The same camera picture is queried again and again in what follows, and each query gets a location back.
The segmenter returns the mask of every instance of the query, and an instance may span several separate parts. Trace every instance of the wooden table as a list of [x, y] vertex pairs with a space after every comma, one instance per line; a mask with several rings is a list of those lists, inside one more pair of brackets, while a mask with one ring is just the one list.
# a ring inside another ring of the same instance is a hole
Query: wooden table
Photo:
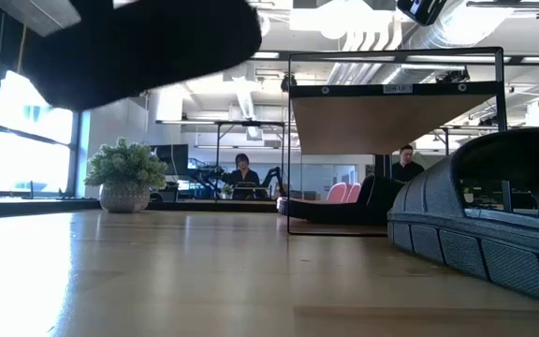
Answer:
[[539, 301], [275, 214], [0, 218], [0, 336], [539, 336]]

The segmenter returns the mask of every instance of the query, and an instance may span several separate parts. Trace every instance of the pink chair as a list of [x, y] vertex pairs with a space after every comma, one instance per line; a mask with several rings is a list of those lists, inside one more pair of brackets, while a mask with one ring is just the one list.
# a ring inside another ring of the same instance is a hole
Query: pink chair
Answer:
[[348, 197], [349, 185], [347, 183], [337, 183], [329, 189], [327, 202], [341, 203]]
[[359, 192], [361, 192], [361, 184], [354, 183], [351, 187], [351, 191], [348, 193], [348, 197], [346, 197], [345, 202], [357, 202], [357, 199], [359, 198]]

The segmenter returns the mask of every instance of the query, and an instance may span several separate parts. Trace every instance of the potted plant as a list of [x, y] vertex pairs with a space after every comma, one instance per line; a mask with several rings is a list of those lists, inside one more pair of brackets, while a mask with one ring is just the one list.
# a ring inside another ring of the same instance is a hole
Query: potted plant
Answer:
[[102, 145], [90, 164], [84, 183], [102, 185], [99, 199], [108, 212], [140, 212], [149, 204], [150, 188], [166, 186], [166, 164], [149, 146], [128, 145], [125, 138], [115, 147]]
[[232, 198], [232, 186], [225, 183], [224, 187], [222, 187], [222, 198], [224, 199], [231, 199]]

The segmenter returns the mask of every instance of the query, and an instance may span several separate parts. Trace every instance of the white planter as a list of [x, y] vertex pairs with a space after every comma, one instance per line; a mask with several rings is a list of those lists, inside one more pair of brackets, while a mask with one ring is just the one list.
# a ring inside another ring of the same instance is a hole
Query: white planter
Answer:
[[101, 208], [108, 212], [140, 212], [149, 205], [149, 187], [128, 188], [124, 185], [101, 187]]

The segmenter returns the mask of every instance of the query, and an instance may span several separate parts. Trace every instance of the computer monitor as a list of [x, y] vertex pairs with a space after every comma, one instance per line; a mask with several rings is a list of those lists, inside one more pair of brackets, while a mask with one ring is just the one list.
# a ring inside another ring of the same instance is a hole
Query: computer monitor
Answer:
[[188, 175], [188, 144], [154, 145], [151, 152], [168, 165], [166, 175]]

